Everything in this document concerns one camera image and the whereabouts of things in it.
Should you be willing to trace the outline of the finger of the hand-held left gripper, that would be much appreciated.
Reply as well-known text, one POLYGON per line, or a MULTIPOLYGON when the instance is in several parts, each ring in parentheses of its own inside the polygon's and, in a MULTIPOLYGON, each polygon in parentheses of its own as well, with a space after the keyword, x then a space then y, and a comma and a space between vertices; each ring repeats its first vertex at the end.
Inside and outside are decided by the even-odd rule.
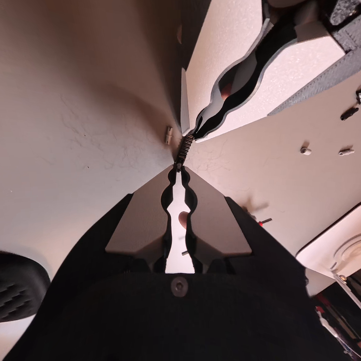
POLYGON ((265 30, 260 0, 210 2, 187 69, 182 69, 180 124, 186 136, 205 112, 223 105, 219 81, 254 49, 265 30))
POLYGON ((298 25, 296 34, 297 39, 281 47, 263 66, 247 99, 225 112, 218 127, 196 136, 197 143, 265 118, 345 55, 323 24, 298 25))

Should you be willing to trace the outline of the lego car chassis assembly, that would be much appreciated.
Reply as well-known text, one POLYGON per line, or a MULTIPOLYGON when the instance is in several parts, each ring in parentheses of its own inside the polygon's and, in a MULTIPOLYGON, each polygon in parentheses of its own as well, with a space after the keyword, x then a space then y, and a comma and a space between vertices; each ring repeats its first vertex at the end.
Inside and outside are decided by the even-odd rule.
POLYGON ((268 218, 261 221, 258 221, 256 216, 254 215, 255 212, 264 210, 269 206, 268 202, 263 202, 261 204, 254 204, 252 196, 248 196, 244 204, 241 206, 242 209, 253 219, 255 220, 261 227, 264 226, 265 223, 271 222, 273 219, 268 218))

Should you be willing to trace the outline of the black textured pad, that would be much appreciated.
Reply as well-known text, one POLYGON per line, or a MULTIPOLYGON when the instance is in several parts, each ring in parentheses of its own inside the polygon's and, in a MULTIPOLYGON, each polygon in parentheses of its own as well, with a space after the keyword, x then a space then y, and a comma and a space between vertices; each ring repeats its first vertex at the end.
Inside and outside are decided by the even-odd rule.
POLYGON ((37 313, 51 280, 46 269, 27 257, 0 253, 0 322, 37 313))

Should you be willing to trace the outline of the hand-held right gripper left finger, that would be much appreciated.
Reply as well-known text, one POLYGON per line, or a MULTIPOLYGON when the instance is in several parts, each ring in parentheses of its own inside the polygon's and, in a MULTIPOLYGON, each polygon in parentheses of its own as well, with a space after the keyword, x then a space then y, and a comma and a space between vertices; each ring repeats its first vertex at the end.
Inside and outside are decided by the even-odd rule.
POLYGON ((164 271, 172 245, 171 216, 176 167, 171 165, 137 189, 105 251, 144 260, 151 271, 164 271))

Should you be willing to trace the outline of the black lego beam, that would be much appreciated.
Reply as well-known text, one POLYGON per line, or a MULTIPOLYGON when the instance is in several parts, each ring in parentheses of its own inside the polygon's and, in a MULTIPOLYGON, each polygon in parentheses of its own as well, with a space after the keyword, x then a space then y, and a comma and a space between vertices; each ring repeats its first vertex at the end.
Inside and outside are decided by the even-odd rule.
POLYGON ((176 160, 175 160, 176 166, 177 166, 177 163, 181 163, 181 165, 183 166, 183 164, 186 160, 187 154, 192 146, 193 141, 194 141, 194 135, 192 133, 189 133, 182 138, 180 148, 179 148, 176 160))

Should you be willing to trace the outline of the pile of small lego pieces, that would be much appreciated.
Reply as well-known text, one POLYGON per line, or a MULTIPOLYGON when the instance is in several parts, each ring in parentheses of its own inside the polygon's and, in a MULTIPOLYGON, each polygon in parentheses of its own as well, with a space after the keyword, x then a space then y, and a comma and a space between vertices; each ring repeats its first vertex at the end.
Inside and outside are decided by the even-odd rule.
POLYGON ((355 99, 356 103, 351 106, 348 110, 346 110, 344 113, 341 114, 340 120, 345 121, 346 119, 353 116, 355 113, 357 113, 360 110, 361 107, 361 89, 356 90, 355 92, 355 99))

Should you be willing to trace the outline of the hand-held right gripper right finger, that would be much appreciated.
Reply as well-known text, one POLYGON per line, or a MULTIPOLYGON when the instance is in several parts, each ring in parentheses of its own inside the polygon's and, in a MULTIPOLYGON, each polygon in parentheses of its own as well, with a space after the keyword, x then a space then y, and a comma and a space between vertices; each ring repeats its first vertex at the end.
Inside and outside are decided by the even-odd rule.
POLYGON ((189 208, 186 247, 196 273, 206 273, 214 260, 251 255, 225 196, 186 166, 181 167, 185 204, 189 208))

